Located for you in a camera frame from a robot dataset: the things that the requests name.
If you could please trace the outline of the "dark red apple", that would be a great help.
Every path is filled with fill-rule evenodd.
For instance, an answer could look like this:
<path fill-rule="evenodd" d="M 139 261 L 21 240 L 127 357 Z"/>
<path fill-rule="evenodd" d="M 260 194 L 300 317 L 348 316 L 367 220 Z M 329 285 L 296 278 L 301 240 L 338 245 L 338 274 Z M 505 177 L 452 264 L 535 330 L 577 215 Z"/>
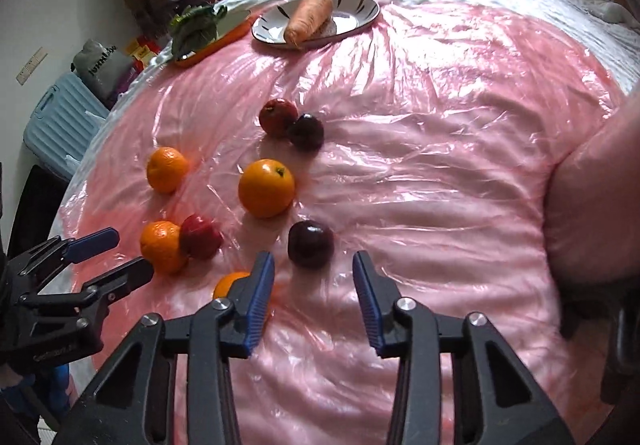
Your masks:
<path fill-rule="evenodd" d="M 192 214 L 180 226 L 180 250 L 192 259 L 212 259 L 223 242 L 217 223 L 207 216 Z"/>

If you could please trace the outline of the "small orange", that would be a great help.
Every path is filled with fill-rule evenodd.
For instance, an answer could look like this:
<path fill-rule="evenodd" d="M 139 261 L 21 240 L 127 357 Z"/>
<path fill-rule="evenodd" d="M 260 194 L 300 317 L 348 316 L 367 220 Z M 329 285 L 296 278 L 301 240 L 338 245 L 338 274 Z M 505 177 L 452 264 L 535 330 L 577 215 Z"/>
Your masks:
<path fill-rule="evenodd" d="M 212 298 L 227 298 L 233 286 L 233 283 L 235 283 L 236 280 L 243 279 L 249 275 L 250 273 L 245 271 L 237 271 L 224 275 L 224 277 L 222 277 L 221 280 L 219 280 L 216 284 Z"/>

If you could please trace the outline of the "large textured orange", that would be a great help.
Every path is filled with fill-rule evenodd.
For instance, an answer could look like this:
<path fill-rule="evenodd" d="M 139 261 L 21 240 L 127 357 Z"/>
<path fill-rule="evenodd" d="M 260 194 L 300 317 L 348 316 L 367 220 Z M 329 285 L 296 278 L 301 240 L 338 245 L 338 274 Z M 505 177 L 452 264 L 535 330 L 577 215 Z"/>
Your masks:
<path fill-rule="evenodd" d="M 158 147 L 146 164 L 146 180 L 159 194 L 173 194 L 188 174 L 190 163 L 174 147 Z"/>

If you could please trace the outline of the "smooth orange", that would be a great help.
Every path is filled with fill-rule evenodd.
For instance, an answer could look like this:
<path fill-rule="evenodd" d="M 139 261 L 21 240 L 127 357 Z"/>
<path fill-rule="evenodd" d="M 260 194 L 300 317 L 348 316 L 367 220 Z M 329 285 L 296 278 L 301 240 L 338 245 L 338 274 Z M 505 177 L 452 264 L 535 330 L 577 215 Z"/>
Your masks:
<path fill-rule="evenodd" d="M 294 200 L 294 175 L 278 160 L 254 161 L 240 177 L 238 196 L 243 208 L 254 217 L 276 217 Z"/>

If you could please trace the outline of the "dark plum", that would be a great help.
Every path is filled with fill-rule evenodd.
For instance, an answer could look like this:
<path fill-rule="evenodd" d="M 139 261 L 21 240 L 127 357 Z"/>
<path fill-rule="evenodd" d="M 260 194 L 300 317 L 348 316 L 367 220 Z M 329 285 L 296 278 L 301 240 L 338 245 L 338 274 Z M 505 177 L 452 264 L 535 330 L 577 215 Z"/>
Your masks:
<path fill-rule="evenodd" d="M 334 234 L 328 225 L 301 220 L 288 231 L 288 258 L 302 269 L 322 269 L 334 253 Z"/>
<path fill-rule="evenodd" d="M 288 129 L 288 141 L 299 150 L 319 150 L 324 142 L 322 122 L 310 113 L 301 114 Z"/>

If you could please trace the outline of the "light blue suitcase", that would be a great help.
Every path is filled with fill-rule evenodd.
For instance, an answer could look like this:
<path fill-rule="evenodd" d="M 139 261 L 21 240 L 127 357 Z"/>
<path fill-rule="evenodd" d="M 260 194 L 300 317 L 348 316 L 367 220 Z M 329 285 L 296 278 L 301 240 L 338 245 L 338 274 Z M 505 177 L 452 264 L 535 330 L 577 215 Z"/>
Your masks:
<path fill-rule="evenodd" d="M 76 74 L 67 72 L 40 98 L 25 127 L 24 145 L 69 182 L 109 113 Z"/>

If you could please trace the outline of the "grey printed bag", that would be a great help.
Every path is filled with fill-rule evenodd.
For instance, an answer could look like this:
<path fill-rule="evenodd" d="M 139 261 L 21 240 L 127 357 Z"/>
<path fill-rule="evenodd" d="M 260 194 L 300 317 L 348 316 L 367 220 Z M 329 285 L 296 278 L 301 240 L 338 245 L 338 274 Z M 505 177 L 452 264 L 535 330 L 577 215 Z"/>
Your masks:
<path fill-rule="evenodd" d="M 70 68 L 101 100 L 110 99 L 134 67 L 130 56 L 115 45 L 103 45 L 89 38 L 74 56 Z"/>

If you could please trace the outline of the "red yellow snack packages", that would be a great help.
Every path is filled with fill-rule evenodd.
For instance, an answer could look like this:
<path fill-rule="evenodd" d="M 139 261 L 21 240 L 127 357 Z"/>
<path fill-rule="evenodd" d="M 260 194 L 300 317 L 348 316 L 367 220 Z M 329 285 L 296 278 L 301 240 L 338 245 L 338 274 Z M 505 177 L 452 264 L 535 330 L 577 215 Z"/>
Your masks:
<path fill-rule="evenodd" d="M 139 35 L 125 47 L 125 53 L 134 61 L 134 70 L 142 72 L 162 49 L 152 38 Z"/>

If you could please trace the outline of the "orange plate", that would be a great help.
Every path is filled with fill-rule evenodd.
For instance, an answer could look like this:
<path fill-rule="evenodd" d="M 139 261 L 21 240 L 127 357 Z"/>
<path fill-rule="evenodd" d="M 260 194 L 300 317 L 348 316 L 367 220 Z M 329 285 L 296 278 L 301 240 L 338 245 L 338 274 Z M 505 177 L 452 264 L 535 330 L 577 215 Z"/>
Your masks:
<path fill-rule="evenodd" d="M 230 30 L 228 33 L 223 35 L 218 40 L 209 43 L 206 47 L 194 52 L 193 54 L 186 56 L 181 59 L 174 60 L 172 63 L 178 68 L 190 68 L 199 64 L 202 60 L 207 58 L 214 53 L 219 52 L 224 47 L 227 47 L 244 36 L 248 35 L 250 29 L 253 27 L 253 24 L 258 19 L 258 14 L 250 14 L 248 15 L 238 26 Z"/>

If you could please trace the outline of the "green leafy vegetable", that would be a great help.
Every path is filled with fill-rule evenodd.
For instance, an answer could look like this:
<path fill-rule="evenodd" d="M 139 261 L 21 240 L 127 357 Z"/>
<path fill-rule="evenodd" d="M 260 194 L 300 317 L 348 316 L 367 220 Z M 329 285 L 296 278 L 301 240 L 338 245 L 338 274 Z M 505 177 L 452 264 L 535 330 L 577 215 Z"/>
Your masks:
<path fill-rule="evenodd" d="M 218 24 L 227 15 L 224 5 L 186 6 L 181 15 L 170 20 L 171 53 L 175 60 L 206 47 L 216 40 Z"/>

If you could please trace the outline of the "pink plastic sheet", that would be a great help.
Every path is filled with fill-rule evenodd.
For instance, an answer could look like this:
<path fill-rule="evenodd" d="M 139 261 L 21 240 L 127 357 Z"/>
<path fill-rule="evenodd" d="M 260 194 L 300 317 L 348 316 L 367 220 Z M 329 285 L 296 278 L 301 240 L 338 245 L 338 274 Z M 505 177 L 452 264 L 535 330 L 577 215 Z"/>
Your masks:
<path fill-rule="evenodd" d="M 213 217 L 224 244 L 116 303 L 105 350 L 145 313 L 197 311 L 269 250 L 266 331 L 232 366 L 243 442 L 381 444 L 397 365 L 363 328 L 352 256 L 366 250 L 433 311 L 485 313 L 584 443 L 608 415 L 606 328 L 561 337 L 542 206 L 555 165 L 623 97 L 560 30 L 459 3 L 388 5 L 366 32 L 306 53 L 242 38 L 167 66 L 117 108 L 68 188 L 66 236 L 120 235 L 77 278 L 135 257 L 156 220 Z"/>

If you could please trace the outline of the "carrot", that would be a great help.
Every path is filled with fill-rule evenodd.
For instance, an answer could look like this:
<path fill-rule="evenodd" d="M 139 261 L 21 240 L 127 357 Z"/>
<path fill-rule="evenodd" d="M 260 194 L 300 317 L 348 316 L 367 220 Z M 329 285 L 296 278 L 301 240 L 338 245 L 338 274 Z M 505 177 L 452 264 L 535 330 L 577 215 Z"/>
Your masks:
<path fill-rule="evenodd" d="M 332 0 L 301 0 L 284 29 L 286 44 L 299 48 L 331 18 Z"/>

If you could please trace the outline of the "white striped plate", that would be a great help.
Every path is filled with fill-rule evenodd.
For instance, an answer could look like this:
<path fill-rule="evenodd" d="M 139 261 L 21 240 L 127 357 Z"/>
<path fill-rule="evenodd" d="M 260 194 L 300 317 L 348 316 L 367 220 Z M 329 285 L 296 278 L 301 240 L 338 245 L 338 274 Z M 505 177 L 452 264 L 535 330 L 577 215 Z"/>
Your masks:
<path fill-rule="evenodd" d="M 265 46 L 295 49 L 285 41 L 284 31 L 302 1 L 288 0 L 262 12 L 253 24 L 253 38 Z M 302 43 L 302 49 L 318 48 L 360 33 L 372 26 L 381 10 L 375 0 L 332 0 L 332 3 L 328 21 Z"/>

